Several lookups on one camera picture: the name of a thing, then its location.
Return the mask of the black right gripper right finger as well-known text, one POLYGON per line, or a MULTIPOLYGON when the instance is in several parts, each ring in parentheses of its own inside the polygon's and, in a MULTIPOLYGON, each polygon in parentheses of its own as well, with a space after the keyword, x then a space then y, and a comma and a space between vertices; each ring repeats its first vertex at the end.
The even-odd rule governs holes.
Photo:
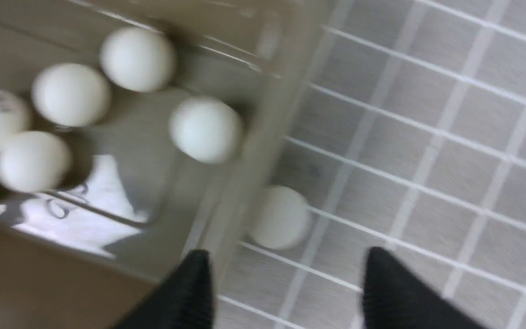
POLYGON ((361 311, 366 329, 483 329, 380 246, 365 257, 361 311))

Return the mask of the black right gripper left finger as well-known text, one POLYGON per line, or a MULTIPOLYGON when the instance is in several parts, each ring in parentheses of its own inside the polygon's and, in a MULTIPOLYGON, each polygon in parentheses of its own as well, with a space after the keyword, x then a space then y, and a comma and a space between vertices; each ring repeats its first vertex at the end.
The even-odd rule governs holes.
POLYGON ((115 329, 212 329, 215 294, 210 253, 192 250, 115 329))

